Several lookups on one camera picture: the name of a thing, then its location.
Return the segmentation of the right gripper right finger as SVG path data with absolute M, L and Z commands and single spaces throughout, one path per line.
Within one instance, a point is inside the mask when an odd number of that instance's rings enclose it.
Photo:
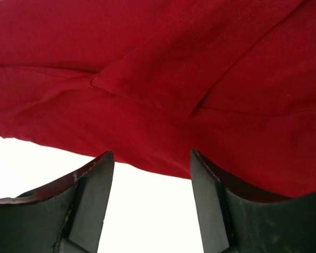
M 265 191 L 197 150 L 190 172 L 205 252 L 316 252 L 316 192 L 289 198 Z

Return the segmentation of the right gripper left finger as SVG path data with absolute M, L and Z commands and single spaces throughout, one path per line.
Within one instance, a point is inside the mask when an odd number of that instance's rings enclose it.
M 0 252 L 97 252 L 114 155 L 15 198 L 0 199 Z

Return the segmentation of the dark red t-shirt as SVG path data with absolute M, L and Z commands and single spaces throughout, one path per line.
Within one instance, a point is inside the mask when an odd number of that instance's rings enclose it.
M 316 1 L 0 1 L 0 137 L 316 191 Z

